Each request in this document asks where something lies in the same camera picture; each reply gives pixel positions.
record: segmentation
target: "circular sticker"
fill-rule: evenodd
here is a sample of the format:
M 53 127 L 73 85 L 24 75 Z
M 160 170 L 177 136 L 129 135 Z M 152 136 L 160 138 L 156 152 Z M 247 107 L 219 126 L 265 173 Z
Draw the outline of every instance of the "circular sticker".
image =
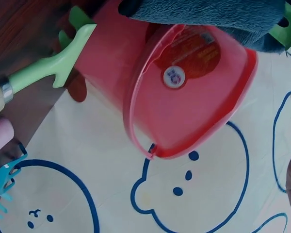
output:
M 184 70 L 178 66 L 171 66 L 167 68 L 163 75 L 163 81 L 169 88 L 180 88 L 185 82 Z

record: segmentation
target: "blue outline drawing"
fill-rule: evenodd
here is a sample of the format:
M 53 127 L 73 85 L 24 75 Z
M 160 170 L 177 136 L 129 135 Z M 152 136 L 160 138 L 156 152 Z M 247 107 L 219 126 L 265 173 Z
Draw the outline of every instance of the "blue outline drawing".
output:
M 246 162 L 247 162 L 247 171 L 246 171 L 246 177 L 245 177 L 245 181 L 244 181 L 244 185 L 243 185 L 243 189 L 242 189 L 242 193 L 241 196 L 234 208 L 234 210 L 229 214 L 229 216 L 223 221 L 221 222 L 218 226 L 214 227 L 212 230 L 206 232 L 206 233 L 213 233 L 216 232 L 217 230 L 219 230 L 220 228 L 222 228 L 223 226 L 225 226 L 232 218 L 233 216 L 236 214 L 238 208 L 240 207 L 240 204 L 243 200 L 243 197 L 245 195 L 245 192 L 247 190 L 247 186 L 248 186 L 248 181 L 249 181 L 249 151 L 248 151 L 248 147 L 247 147 L 247 143 L 246 140 L 242 134 L 242 132 L 239 130 L 239 128 L 232 122 L 228 122 L 226 123 L 228 126 L 230 126 L 232 129 L 234 129 L 236 131 L 236 133 L 238 134 L 238 136 L 241 138 L 242 143 L 243 143 L 243 147 L 245 150 L 245 154 L 246 154 Z M 164 230 L 167 233 L 177 233 L 175 231 L 172 231 L 171 229 L 167 228 L 159 219 L 159 217 L 156 215 L 155 210 L 154 209 L 150 209 L 150 210 L 142 210 L 138 207 L 137 203 L 136 203 L 136 199 L 135 199 L 135 195 L 136 195 L 136 191 L 139 185 L 141 185 L 143 182 L 146 181 L 146 176 L 147 176 L 147 171 L 149 168 L 149 164 L 150 161 L 148 159 L 145 159 L 144 162 L 144 166 L 142 169 L 142 176 L 139 180 L 136 181 L 136 183 L 133 185 L 131 192 L 130 192 L 130 202 L 133 206 L 133 208 L 140 214 L 143 215 L 152 215 L 153 219 L 155 220 L 155 222 L 158 224 L 158 226 Z
M 87 187 L 83 183 L 83 181 L 81 181 L 81 179 L 79 177 L 77 177 L 72 171 L 68 170 L 67 168 L 65 168 L 57 163 L 47 161 L 47 160 L 41 160 L 41 159 L 24 160 L 24 161 L 21 161 L 17 166 L 18 167 L 27 167 L 27 166 L 48 167 L 48 168 L 54 169 L 56 171 L 59 171 L 60 173 L 69 177 L 82 190 L 83 194 L 86 197 L 86 200 L 88 202 L 88 205 L 89 205 L 89 208 L 90 208 L 90 211 L 92 214 L 92 220 L 93 220 L 93 226 L 94 226 L 93 232 L 94 233 L 100 232 L 99 219 L 98 219 L 97 210 L 95 207 L 94 200 L 93 200 L 90 192 L 88 191 Z
M 259 232 L 263 227 L 266 226 L 267 223 L 269 223 L 270 221 L 274 220 L 275 218 L 278 218 L 278 217 L 284 217 L 286 219 L 286 225 L 285 225 L 285 228 L 283 229 L 283 232 L 285 232 L 286 228 L 287 228 L 287 224 L 288 224 L 288 216 L 286 213 L 279 213 L 279 214 L 276 214 L 272 217 L 270 217 L 268 220 L 266 220 L 259 228 L 257 228 L 255 231 L 253 231 L 252 233 L 257 233 Z
M 279 119 L 280 113 L 281 113 L 283 107 L 285 106 L 287 99 L 289 98 L 290 95 L 291 95 L 291 91 L 289 91 L 285 95 L 285 97 L 283 98 L 283 101 L 282 101 L 282 103 L 277 111 L 277 114 L 275 116 L 274 123 L 273 123 L 273 145 L 272 145 L 273 171 L 274 171 L 277 186 L 278 186 L 279 190 L 283 193 L 287 193 L 287 190 L 285 188 L 283 188 L 283 186 L 281 186 L 281 184 L 279 183 L 277 172 L 276 172 L 276 166 L 275 166 L 275 130 L 276 130 L 276 123 Z

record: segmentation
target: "green plastic shovel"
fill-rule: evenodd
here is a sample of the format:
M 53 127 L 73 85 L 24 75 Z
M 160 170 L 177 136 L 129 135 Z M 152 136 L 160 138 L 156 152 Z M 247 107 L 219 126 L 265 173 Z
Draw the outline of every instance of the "green plastic shovel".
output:
M 70 10 L 69 22 L 76 29 L 74 39 L 70 39 L 64 31 L 59 32 L 59 41 L 63 50 L 0 80 L 0 111 L 13 99 L 14 94 L 32 83 L 49 75 L 55 75 L 54 88 L 63 87 L 82 52 L 86 42 L 94 31 L 96 24 L 77 6 Z

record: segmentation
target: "cartoon face drawing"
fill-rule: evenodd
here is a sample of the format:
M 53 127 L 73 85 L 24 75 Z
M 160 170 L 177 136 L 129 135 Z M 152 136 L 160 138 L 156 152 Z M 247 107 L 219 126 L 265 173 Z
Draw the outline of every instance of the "cartoon face drawing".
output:
M 8 214 L 0 220 L 0 233 L 15 232 L 15 221 L 22 233 L 99 233 L 94 201 L 74 173 L 46 160 L 25 160 L 19 166 L 22 172 L 9 193 L 13 201 L 2 199 Z
M 139 213 L 152 215 L 165 232 L 195 233 L 198 229 L 211 233 L 236 214 L 248 177 L 245 139 L 228 122 L 187 156 L 145 160 L 143 175 L 131 191 L 131 203 Z
M 39 217 L 39 214 L 38 214 L 39 212 L 41 212 L 41 210 L 39 210 L 39 209 L 37 209 L 37 210 L 30 210 L 30 211 L 29 211 L 29 215 L 32 214 L 34 217 Z M 53 222 L 53 221 L 54 221 L 53 216 L 52 216 L 52 215 L 47 215 L 47 221 L 48 221 L 48 222 Z M 27 225 L 28 225 L 28 227 L 31 228 L 31 229 L 34 228 L 34 223 L 31 222 L 31 221 L 28 221 L 28 222 L 27 222 Z

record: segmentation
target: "ear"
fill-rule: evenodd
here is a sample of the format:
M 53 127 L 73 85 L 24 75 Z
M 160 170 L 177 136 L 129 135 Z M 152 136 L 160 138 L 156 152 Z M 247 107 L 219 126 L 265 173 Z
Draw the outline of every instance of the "ear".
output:
M 145 180 L 139 185 L 137 185 L 137 181 L 131 191 L 131 203 L 137 212 L 147 211 L 154 208 L 153 201 L 155 198 L 155 191 L 151 183 L 153 183 L 153 179 Z

